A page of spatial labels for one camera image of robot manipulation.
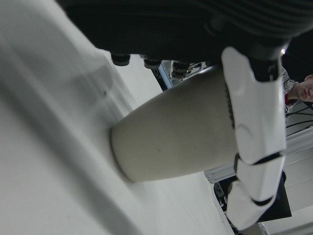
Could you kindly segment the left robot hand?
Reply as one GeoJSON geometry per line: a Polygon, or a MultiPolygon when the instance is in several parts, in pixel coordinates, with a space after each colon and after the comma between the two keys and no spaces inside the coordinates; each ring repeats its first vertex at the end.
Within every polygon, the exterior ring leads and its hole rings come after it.
{"type": "Polygon", "coordinates": [[[207,73],[166,90],[123,118],[111,143],[132,181],[167,179],[234,161],[226,215],[243,230],[273,204],[285,161],[281,50],[313,27],[310,0],[61,0],[99,49],[125,66],[172,60],[184,77],[194,62],[207,73]]]}

